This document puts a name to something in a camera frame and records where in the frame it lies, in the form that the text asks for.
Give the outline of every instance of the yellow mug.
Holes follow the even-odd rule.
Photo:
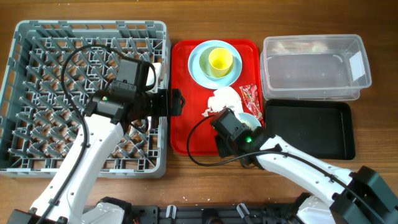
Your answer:
[[[212,50],[209,54],[211,74],[217,78],[224,77],[231,68],[233,61],[234,57],[229,50],[223,47]]]

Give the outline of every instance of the red wrapper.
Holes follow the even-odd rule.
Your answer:
[[[249,108],[253,116],[259,121],[262,120],[262,113],[259,105],[259,97],[257,94],[257,86],[255,84],[244,85],[239,87],[242,91],[244,104]]]

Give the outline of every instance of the black container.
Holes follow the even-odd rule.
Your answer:
[[[269,100],[266,129],[318,159],[355,157],[351,109],[342,102]]]

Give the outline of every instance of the small bowl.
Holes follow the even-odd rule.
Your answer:
[[[246,123],[252,131],[254,131],[256,127],[261,127],[260,121],[255,116],[249,113],[238,113],[238,115],[241,118],[240,122]]]
[[[232,65],[230,66],[230,68],[229,68],[229,70],[228,70],[228,72],[226,73],[225,76],[223,76],[223,77],[215,77],[211,73],[211,65],[209,63],[209,55],[210,55],[211,51],[213,51],[214,49],[217,49],[217,48],[220,48],[220,47],[219,46],[214,46],[214,47],[207,48],[206,50],[204,50],[201,53],[200,58],[199,58],[199,66],[200,66],[202,72],[206,75],[207,78],[209,78],[210,80],[213,80],[213,81],[218,81],[218,80],[221,80],[221,79],[227,77],[231,73],[231,71],[232,71],[232,69],[234,67],[234,61],[235,61],[235,59],[234,59],[233,62],[232,62]]]

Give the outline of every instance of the wooden surface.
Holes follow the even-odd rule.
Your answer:
[[[262,49],[268,36],[358,34],[371,67],[373,84],[349,102],[356,157],[327,161],[358,170],[377,170],[398,194],[398,14],[394,1],[123,1],[10,0],[0,3],[0,73],[3,76],[16,24],[26,19],[160,20],[173,44],[183,39],[247,38]],[[232,205],[238,202],[291,202],[303,189],[288,179],[238,163],[198,167],[168,151],[161,179],[98,179],[88,204],[110,196],[135,205]],[[205,162],[218,160],[204,158]],[[28,211],[49,179],[0,177],[0,223],[15,208]]]

